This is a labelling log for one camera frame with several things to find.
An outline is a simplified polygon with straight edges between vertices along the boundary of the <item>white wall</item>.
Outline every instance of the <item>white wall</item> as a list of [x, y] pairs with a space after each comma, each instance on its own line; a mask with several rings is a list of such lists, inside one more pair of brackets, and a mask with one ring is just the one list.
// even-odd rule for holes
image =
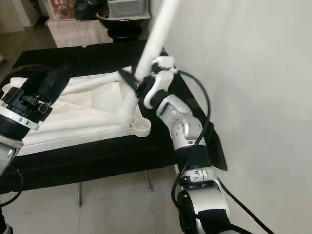
[[23, 27], [33, 26], [39, 15], [29, 0], [11, 0]]
[[23, 31], [11, 0], [0, 0], [0, 33]]
[[[151, 0], [153, 17], [161, 2]], [[165, 44], [210, 94], [229, 167], [221, 179], [278, 234], [312, 233], [311, 9], [310, 0], [182, 0]], [[264, 233], [229, 203], [232, 223]]]
[[27, 17], [30, 21], [31, 26], [33, 26], [37, 20], [39, 19], [39, 14], [35, 10], [33, 4], [30, 0], [20, 0], [21, 4], [23, 5], [24, 11], [27, 14]]
[[45, 2], [44, 0], [38, 0], [38, 4], [40, 6], [40, 10], [41, 10], [42, 14], [44, 16], [49, 17], [49, 14], [48, 14], [47, 9], [45, 8], [44, 2]]

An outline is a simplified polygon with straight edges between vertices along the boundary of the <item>white rod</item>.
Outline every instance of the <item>white rod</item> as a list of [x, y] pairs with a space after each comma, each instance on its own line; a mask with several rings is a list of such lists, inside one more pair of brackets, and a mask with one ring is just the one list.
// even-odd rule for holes
[[[179, 4], [180, 0], [164, 0], [135, 72], [138, 80], [142, 81], [145, 76], [149, 75], [152, 61], [160, 55]], [[138, 99], [134, 92], [129, 91], [122, 106], [117, 111], [117, 121], [130, 123], [137, 103]]]
[[[131, 72], [131, 67], [125, 67], [123, 70]], [[69, 83], [61, 95], [72, 94], [119, 80], [121, 80], [119, 72], [111, 72], [93, 78], [82, 79], [80, 82]], [[11, 87], [20, 88], [26, 81], [27, 78], [24, 77], [12, 77], [10, 84]]]

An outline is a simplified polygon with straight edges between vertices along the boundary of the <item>black tablecloth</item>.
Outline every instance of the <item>black tablecloth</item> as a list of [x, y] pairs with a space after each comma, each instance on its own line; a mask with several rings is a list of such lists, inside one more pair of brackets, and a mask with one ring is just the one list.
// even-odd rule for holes
[[[145, 41], [110, 43], [87, 47], [70, 47], [25, 51], [14, 68], [27, 64], [55, 65], [67, 62], [72, 76], [84, 76], [136, 67]], [[9, 82], [6, 78], [0, 88]], [[180, 75], [175, 75], [169, 91], [184, 100], [201, 121], [204, 113]], [[34, 189], [102, 178], [177, 164], [168, 129], [154, 110], [139, 105], [143, 116], [152, 123], [151, 133], [144, 138], [123, 136], [108, 140], [60, 148], [16, 157], [14, 164], [25, 177], [25, 188]], [[0, 178], [2, 193], [18, 190], [20, 179], [8, 169]]]

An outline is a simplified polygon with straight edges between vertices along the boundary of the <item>metal table leg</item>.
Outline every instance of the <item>metal table leg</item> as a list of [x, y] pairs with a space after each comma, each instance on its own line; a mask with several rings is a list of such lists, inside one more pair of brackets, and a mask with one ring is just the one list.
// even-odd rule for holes
[[83, 189], [83, 182], [78, 183], [78, 205], [79, 207], [82, 206], [82, 189]]
[[147, 183], [148, 190], [152, 192], [152, 191], [153, 191], [153, 186], [152, 186], [150, 177], [149, 177], [149, 175], [148, 175], [148, 171], [145, 170], [144, 173], [145, 173], [145, 179], [146, 179], [146, 183]]

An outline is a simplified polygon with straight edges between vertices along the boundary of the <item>black wire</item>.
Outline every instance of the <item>black wire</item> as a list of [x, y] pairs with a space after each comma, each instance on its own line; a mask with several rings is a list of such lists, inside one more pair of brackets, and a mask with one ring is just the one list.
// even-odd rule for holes
[[[204, 88], [204, 86], [202, 85], [202, 83], [196, 78], [194, 77], [193, 75], [191, 75], [190, 73], [188, 72], [185, 72], [185, 71], [181, 71], [179, 70], [179, 72], [181, 74], [184, 74], [188, 77], [190, 77], [191, 79], [193, 79], [198, 85], [199, 87], [201, 88], [202, 92], [204, 93], [204, 96], [205, 96], [205, 99], [206, 99], [206, 103], [207, 103], [207, 117], [206, 117], [206, 121], [205, 121], [205, 124], [204, 124], [204, 127], [198, 137], [198, 139], [196, 140], [195, 144], [193, 147], [196, 147], [201, 139], [203, 138], [204, 134], [206, 133], [207, 131], [207, 128], [209, 126], [209, 122], [210, 122], [210, 114], [211, 114], [211, 106], [210, 106], [210, 100], [209, 100], [209, 96]], [[205, 221], [205, 222], [211, 222], [210, 220], [205, 220], [203, 219], [200, 215], [194, 213], [194, 212], [191, 212], [189, 210], [187, 210], [185, 207], [183, 207], [176, 199], [176, 188], [177, 188], [177, 185], [179, 183], [179, 180], [181, 179], [182, 175], [184, 174], [186, 168], [188, 166], [188, 161], [185, 163], [183, 169], [179, 172], [178, 176], [176, 177], [175, 181], [174, 181], [174, 184], [172, 185], [172, 188], [171, 188], [171, 200], [172, 202], [175, 204], [175, 206], [179, 209], [179, 210], [182, 210], [183, 212], [191, 215], [193, 218], [197, 218], [199, 220], [202, 220], [202, 221]], [[228, 228], [229, 230], [234, 230], [236, 232], [239, 232], [241, 234], [252, 234], [251, 232], [239, 227], [239, 226], [236, 226], [234, 224], [231, 224], [231, 223], [217, 223], [218, 225], [222, 226], [222, 227], [226, 227]]]
[[10, 164], [10, 166], [13, 167], [20, 175], [20, 188], [19, 188], [19, 191], [15, 194], [14, 197], [12, 197], [10, 200], [0, 204], [0, 207], [7, 206], [7, 205], [11, 204], [13, 201], [15, 201], [20, 196], [20, 194], [21, 194], [21, 192], [23, 191], [23, 188], [24, 188], [24, 176], [23, 176], [23, 174], [13, 164]]
[[251, 218], [256, 221], [257, 224], [260, 225], [261, 228], [263, 228], [267, 233], [269, 234], [275, 234], [270, 228], [268, 228], [263, 222], [261, 222], [260, 219], [257, 218], [240, 200], [238, 200], [228, 189], [225, 187], [225, 185], [222, 183], [222, 181], [219, 179], [221, 187], [223, 190], [241, 207], [243, 210], [250, 215]]
[[204, 124], [204, 127], [203, 127], [203, 130], [201, 131], [199, 137], [197, 138], [197, 141], [195, 142], [194, 146], [197, 146], [201, 139], [203, 138], [204, 134], [206, 133], [207, 131], [207, 128], [209, 126], [209, 122], [210, 122], [210, 114], [211, 114], [211, 105], [210, 105], [210, 99], [209, 99], [209, 96], [206, 92], [206, 89], [204, 88], [204, 86], [202, 85], [202, 83], [196, 78], [194, 77], [192, 74], [188, 73], [188, 72], [185, 72], [185, 71], [181, 71], [179, 70], [179, 72], [181, 74], [184, 74], [186, 76], [188, 76], [189, 78], [191, 78], [192, 80], [194, 80], [200, 87], [200, 89], [203, 91], [204, 93], [204, 96], [205, 96], [205, 99], [206, 99], [206, 103], [207, 103], [207, 118], [206, 118], [206, 122]]

